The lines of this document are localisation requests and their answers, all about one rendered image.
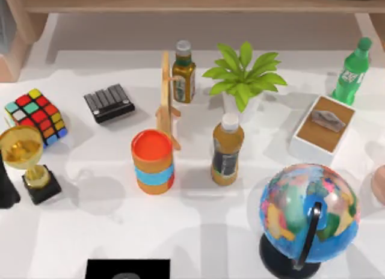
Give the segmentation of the black ridged stapler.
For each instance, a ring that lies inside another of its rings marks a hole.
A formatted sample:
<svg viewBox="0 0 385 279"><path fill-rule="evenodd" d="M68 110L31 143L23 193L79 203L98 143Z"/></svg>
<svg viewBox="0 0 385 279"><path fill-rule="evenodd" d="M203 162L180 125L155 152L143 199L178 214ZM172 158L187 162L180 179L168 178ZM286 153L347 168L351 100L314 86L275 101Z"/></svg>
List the black ridged stapler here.
<svg viewBox="0 0 385 279"><path fill-rule="evenodd" d="M83 98L98 124L135 111L135 105L120 84L85 94Z"/></svg>

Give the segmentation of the gold trophy on black base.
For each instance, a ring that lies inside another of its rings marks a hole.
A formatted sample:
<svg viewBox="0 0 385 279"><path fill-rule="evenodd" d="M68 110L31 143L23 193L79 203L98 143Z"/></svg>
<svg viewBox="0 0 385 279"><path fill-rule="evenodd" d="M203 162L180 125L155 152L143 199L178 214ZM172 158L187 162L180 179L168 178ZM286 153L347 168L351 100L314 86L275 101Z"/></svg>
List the gold trophy on black base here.
<svg viewBox="0 0 385 279"><path fill-rule="evenodd" d="M24 170L22 180L35 205L62 192L53 172L40 165L43 140L37 128L19 125L0 134L0 152L3 161L17 170Z"/></svg>

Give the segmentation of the white box with brown top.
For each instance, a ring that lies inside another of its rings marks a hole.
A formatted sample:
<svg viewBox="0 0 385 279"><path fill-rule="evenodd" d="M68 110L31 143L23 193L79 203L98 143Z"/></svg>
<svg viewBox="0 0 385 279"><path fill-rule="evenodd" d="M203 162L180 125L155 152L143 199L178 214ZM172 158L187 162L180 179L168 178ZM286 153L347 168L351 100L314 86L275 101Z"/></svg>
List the white box with brown top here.
<svg viewBox="0 0 385 279"><path fill-rule="evenodd" d="M318 96L297 126L289 153L307 163L330 166L356 110L327 96Z"/></svg>

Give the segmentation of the wooden stand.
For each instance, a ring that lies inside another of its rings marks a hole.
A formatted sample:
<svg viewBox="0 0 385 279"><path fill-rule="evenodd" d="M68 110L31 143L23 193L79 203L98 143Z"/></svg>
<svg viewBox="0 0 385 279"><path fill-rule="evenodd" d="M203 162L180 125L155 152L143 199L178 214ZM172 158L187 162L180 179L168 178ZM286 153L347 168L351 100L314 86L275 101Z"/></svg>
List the wooden stand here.
<svg viewBox="0 0 385 279"><path fill-rule="evenodd" d="M170 75L169 53L164 51L162 54L161 66L161 101L156 112L156 128L163 132L171 140L175 150L180 150L181 146L173 136L173 117L180 117L181 113L172 106L171 83L177 79Z"/></svg>

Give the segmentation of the green plant in white pot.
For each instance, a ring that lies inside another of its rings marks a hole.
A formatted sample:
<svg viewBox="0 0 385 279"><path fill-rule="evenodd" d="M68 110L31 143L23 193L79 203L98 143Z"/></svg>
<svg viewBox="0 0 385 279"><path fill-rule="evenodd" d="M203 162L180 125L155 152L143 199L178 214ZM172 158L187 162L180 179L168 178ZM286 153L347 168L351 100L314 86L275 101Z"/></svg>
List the green plant in white pot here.
<svg viewBox="0 0 385 279"><path fill-rule="evenodd" d="M222 57L215 60L215 66L202 74L215 83L211 96L223 95L229 105L225 112L233 112L241 123L250 121L260 104L260 96L266 92L278 92L277 86L287 86L286 80L277 73L281 63L277 52L265 52L253 59L253 47L245 41L238 50L224 43L217 48Z"/></svg>

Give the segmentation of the multicoloured puzzle cube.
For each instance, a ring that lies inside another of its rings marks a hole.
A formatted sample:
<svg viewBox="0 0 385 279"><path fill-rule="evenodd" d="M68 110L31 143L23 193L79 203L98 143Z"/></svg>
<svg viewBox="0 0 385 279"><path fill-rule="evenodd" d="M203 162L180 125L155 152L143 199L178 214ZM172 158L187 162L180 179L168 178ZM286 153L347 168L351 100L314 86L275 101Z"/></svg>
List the multicoloured puzzle cube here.
<svg viewBox="0 0 385 279"><path fill-rule="evenodd" d="M59 109L36 88L8 102L4 109L11 126L25 125L37 128L44 149L68 134Z"/></svg>

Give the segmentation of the green bottle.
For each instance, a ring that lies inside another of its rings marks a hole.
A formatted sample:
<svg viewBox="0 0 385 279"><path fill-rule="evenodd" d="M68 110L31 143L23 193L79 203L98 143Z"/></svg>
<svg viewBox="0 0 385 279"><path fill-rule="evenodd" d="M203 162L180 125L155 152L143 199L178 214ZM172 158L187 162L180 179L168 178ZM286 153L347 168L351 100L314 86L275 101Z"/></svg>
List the green bottle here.
<svg viewBox="0 0 385 279"><path fill-rule="evenodd" d="M346 105L352 105L355 95L369 69L369 51L372 40L362 37L355 50L345 58L343 69L331 96Z"/></svg>

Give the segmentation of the amber bottle with white cap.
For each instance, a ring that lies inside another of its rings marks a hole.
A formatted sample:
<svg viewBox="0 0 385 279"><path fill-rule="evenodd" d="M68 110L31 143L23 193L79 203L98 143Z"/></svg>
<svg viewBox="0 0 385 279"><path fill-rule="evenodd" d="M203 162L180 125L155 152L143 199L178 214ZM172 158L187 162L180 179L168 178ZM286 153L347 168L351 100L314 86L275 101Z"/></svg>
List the amber bottle with white cap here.
<svg viewBox="0 0 385 279"><path fill-rule="evenodd" d="M214 155L211 176L220 186L231 185L238 176L238 156L244 142L244 130L235 113L227 112L213 133Z"/></svg>

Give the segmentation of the pink rounded object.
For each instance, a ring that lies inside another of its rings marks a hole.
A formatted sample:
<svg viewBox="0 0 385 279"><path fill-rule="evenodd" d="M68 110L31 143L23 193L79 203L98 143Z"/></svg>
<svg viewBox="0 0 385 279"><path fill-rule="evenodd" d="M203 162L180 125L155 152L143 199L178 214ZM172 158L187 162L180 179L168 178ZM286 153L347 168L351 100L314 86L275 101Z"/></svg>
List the pink rounded object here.
<svg viewBox="0 0 385 279"><path fill-rule="evenodd" d="M372 193L385 206L385 165L378 167L371 179Z"/></svg>

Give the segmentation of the orange and blue can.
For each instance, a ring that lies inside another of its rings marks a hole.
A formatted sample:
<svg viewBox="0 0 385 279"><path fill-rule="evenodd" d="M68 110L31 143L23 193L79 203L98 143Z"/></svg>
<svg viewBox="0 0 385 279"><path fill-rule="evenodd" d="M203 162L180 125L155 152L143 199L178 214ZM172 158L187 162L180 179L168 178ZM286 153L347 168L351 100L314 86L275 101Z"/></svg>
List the orange and blue can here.
<svg viewBox="0 0 385 279"><path fill-rule="evenodd" d="M173 186L173 146L165 133L156 129L139 132L131 141L131 155L142 191L159 195Z"/></svg>

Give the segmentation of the black flat panel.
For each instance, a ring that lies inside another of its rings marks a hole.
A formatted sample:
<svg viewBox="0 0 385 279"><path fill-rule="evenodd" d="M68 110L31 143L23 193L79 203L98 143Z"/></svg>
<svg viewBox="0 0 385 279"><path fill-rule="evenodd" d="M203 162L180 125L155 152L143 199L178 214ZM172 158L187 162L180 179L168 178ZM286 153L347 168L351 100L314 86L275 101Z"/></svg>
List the black flat panel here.
<svg viewBox="0 0 385 279"><path fill-rule="evenodd" d="M88 259L84 279L171 279L170 259Z"/></svg>

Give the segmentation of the wooden shelf unit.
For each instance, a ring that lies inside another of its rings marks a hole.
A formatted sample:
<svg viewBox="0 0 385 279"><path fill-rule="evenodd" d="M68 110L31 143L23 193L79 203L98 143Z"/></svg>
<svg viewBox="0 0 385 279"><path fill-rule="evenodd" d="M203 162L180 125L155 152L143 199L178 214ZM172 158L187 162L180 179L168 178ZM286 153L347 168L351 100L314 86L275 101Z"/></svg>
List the wooden shelf unit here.
<svg viewBox="0 0 385 279"><path fill-rule="evenodd" d="M10 51L0 54L0 82L15 82L49 13L245 11L368 13L385 49L385 0L5 0L16 23Z"/></svg>

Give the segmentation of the olive bottle with grey cap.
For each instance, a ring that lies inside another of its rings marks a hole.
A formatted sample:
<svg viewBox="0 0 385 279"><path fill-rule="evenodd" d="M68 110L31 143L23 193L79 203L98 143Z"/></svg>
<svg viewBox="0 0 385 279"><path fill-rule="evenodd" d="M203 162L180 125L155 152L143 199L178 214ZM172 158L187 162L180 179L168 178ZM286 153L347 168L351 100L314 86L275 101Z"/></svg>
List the olive bottle with grey cap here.
<svg viewBox="0 0 385 279"><path fill-rule="evenodd" d="M176 43L175 62L172 68L174 100L191 103L195 95L196 64L192 60L191 43L179 40Z"/></svg>

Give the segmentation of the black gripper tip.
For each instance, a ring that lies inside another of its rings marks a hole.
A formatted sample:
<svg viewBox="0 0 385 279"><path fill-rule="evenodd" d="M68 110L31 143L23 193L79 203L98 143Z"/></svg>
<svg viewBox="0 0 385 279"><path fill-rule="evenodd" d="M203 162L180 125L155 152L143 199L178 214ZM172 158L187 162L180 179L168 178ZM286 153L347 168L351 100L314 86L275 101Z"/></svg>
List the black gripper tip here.
<svg viewBox="0 0 385 279"><path fill-rule="evenodd" d="M11 182L0 154L0 209L9 209L20 202L20 195Z"/></svg>

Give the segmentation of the globe on black stand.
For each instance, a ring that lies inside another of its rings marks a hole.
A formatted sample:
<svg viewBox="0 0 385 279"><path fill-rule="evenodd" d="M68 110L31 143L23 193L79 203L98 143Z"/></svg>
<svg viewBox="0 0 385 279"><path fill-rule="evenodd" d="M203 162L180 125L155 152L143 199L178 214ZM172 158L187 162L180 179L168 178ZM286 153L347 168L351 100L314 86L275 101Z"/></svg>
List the globe on black stand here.
<svg viewBox="0 0 385 279"><path fill-rule="evenodd" d="M264 187L259 205L259 252L279 279L311 279L321 263L346 250L357 235L359 200L330 167L293 164Z"/></svg>

